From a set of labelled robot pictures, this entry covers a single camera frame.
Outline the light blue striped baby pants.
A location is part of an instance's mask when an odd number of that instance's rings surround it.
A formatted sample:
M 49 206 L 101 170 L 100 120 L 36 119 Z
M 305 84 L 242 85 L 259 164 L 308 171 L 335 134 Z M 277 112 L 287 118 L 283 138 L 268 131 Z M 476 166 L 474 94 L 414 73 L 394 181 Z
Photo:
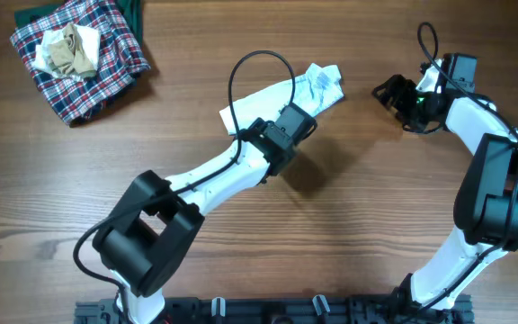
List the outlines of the light blue striped baby pants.
M 336 104 L 344 97 L 337 65 L 320 67 L 312 63 L 306 73 L 295 78 L 292 102 L 312 117 Z M 257 118 L 275 121 L 290 102 L 291 80 L 281 81 L 234 102 L 239 129 L 250 126 Z

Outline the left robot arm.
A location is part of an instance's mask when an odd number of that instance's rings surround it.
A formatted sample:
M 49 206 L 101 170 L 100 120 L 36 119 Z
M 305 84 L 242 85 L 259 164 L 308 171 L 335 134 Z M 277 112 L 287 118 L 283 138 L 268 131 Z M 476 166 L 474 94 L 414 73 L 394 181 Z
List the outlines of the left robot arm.
M 103 264 L 122 284 L 123 321 L 151 323 L 165 307 L 162 288 L 183 262 L 206 216 L 247 188 L 278 175 L 317 127 L 291 103 L 273 121 L 257 118 L 220 155 L 180 175 L 137 176 L 93 239 Z

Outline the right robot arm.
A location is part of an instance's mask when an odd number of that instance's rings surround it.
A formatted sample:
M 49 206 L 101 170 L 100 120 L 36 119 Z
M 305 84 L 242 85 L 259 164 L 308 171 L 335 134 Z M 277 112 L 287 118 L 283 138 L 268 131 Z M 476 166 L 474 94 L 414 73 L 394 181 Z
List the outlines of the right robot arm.
M 372 91 L 406 131 L 428 134 L 428 123 L 436 122 L 473 156 L 453 205 L 451 234 L 388 297 L 391 317 L 439 320 L 487 266 L 518 249 L 518 133 L 476 93 L 476 67 L 475 57 L 449 53 L 424 63 L 419 83 L 394 75 Z

